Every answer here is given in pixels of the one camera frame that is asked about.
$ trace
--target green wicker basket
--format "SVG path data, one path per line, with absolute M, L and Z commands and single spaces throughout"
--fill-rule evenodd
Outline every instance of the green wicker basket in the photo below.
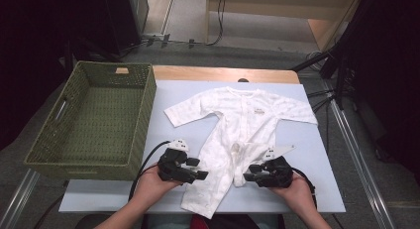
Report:
M 149 63 L 80 61 L 24 164 L 63 179 L 134 179 L 156 88 Z

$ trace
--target person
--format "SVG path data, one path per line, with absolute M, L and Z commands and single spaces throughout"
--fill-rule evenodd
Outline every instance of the person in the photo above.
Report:
M 158 202 L 168 191 L 181 184 L 181 182 L 173 180 L 162 181 L 158 176 L 158 167 L 148 169 L 140 177 L 132 199 L 95 228 L 132 228 L 149 207 Z M 284 198 L 289 208 L 308 228 L 331 228 L 317 211 L 309 186 L 299 174 L 293 175 L 290 187 L 273 187 L 270 190 Z

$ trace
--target white table surface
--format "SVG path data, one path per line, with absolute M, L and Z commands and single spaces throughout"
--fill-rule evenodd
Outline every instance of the white table surface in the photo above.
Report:
M 151 116 L 144 159 L 163 141 L 182 138 L 189 146 L 188 157 L 197 158 L 201 146 L 217 123 L 215 115 L 174 128 L 163 110 L 195 93 L 230 86 L 235 89 L 262 89 L 300 101 L 308 101 L 301 84 L 243 83 L 216 81 L 157 80 L 157 95 Z M 276 145 L 294 145 L 295 150 L 284 157 L 294 168 L 303 171 L 315 185 L 320 212 L 345 212 L 344 203 L 337 187 L 330 162 L 327 158 L 318 127 L 313 124 L 282 121 L 276 129 Z M 149 160 L 158 161 L 165 146 Z M 60 212 L 116 211 L 128 200 L 130 181 L 82 180 L 70 181 L 59 208 Z M 149 209 L 149 213 L 190 213 L 180 208 L 185 185 L 168 192 L 161 201 Z M 268 189 L 247 182 L 243 187 L 233 185 L 225 195 L 218 213 L 284 213 L 290 209 L 281 198 Z

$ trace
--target white baby garment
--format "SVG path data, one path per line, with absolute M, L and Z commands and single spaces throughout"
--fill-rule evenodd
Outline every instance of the white baby garment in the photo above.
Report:
M 198 93 L 164 110 L 174 127 L 216 114 L 216 127 L 200 150 L 205 180 L 189 184 L 181 207 L 211 218 L 234 181 L 245 183 L 242 173 L 275 145 L 281 120 L 317 124 L 308 103 L 257 89 L 222 87 Z

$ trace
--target garment sleeve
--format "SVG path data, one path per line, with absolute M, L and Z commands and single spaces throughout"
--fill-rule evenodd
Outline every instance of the garment sleeve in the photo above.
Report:
M 207 90 L 164 110 L 174 127 L 189 123 L 214 112 L 217 92 Z
M 273 105 L 273 111 L 279 119 L 307 122 L 318 125 L 312 107 L 307 102 L 280 96 Z

